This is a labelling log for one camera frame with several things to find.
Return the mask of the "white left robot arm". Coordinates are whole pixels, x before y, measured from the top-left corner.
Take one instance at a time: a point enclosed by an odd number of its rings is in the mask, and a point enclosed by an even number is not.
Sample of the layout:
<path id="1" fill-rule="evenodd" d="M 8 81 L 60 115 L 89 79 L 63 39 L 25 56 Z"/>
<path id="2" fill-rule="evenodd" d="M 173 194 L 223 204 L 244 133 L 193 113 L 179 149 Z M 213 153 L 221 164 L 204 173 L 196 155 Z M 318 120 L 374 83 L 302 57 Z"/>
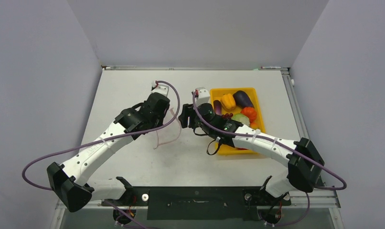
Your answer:
<path id="1" fill-rule="evenodd" d="M 70 212 L 94 200 L 112 199 L 120 205 L 131 202 L 131 185 L 125 179 L 90 177 L 118 150 L 136 140 L 141 131 L 162 126 L 169 107 L 166 93 L 152 92 L 144 102 L 121 111 L 99 136 L 97 144 L 85 147 L 62 164 L 53 162 L 48 166 L 50 186 Z"/>

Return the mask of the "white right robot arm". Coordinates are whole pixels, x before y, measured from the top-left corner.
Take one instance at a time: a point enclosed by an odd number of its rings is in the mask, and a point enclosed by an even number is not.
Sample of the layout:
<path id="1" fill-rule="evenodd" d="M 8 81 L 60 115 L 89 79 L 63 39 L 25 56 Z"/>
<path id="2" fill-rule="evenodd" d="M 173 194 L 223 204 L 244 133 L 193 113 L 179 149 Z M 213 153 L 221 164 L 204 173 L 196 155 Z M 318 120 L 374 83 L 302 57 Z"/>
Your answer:
<path id="1" fill-rule="evenodd" d="M 184 104 L 179 121 L 182 128 L 202 129 L 204 136 L 221 146 L 252 150 L 285 166 L 281 175 L 270 177 L 262 185 L 260 198 L 266 204 L 293 190 L 311 193 L 316 188 L 324 161 L 307 138 L 294 141 L 273 137 L 240 121 L 222 118 L 209 103 Z"/>

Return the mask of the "green cabbage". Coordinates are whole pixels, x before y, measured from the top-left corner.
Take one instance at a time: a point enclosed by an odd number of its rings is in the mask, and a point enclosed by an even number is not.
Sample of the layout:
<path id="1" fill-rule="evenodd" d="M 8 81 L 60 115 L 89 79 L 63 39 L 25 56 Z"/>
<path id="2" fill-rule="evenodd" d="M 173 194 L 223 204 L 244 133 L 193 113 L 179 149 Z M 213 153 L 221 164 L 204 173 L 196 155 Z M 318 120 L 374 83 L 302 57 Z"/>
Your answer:
<path id="1" fill-rule="evenodd" d="M 231 117 L 231 119 L 234 121 L 237 121 L 237 122 L 241 122 L 242 124 L 247 125 L 247 126 L 250 126 L 250 123 L 251 123 L 250 119 L 242 113 L 234 114 Z"/>

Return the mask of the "clear zip top bag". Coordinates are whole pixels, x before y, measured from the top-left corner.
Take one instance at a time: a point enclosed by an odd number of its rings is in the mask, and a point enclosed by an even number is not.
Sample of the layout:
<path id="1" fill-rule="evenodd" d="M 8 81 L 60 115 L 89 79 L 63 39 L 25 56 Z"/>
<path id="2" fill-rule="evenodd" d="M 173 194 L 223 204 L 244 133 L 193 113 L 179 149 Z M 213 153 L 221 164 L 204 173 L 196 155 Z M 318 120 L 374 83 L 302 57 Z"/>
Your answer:
<path id="1" fill-rule="evenodd" d="M 154 150 L 158 149 L 160 146 L 172 143 L 176 141 L 181 135 L 181 123 L 178 119 L 175 119 L 167 127 L 156 131 L 157 143 L 153 147 Z"/>

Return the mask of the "yellow plastic tray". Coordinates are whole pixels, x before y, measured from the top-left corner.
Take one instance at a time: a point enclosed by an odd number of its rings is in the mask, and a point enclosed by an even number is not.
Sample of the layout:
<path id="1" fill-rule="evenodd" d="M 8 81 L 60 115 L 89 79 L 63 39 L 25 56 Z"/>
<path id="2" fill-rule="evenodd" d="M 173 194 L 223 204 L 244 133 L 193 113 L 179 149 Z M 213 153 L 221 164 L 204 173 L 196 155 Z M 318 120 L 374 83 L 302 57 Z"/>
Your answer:
<path id="1" fill-rule="evenodd" d="M 260 108 L 260 104 L 259 104 L 259 100 L 258 100 L 258 97 L 257 97 L 257 92 L 255 90 L 255 88 L 215 88 L 215 89 L 211 89 L 210 90 L 210 103 L 213 105 L 213 102 L 214 100 L 219 100 L 221 99 L 221 97 L 224 95 L 224 94 L 234 94 L 235 92 L 237 91 L 244 91 L 248 94 L 249 98 L 251 99 L 253 105 L 254 105 L 254 108 L 257 112 L 257 119 L 255 121 L 255 123 L 257 123 L 260 127 L 260 131 L 261 132 L 265 132 L 266 129 L 265 129 L 265 125 L 264 125 L 264 121 L 263 121 L 263 117 L 262 117 L 262 113 L 261 113 L 261 108 Z M 222 107 L 222 114 L 225 114 L 225 113 L 233 113 L 233 114 L 238 114 L 240 113 L 242 110 L 242 108 L 240 108 L 239 106 L 236 105 L 236 108 L 232 111 L 226 111 L 223 107 Z"/>

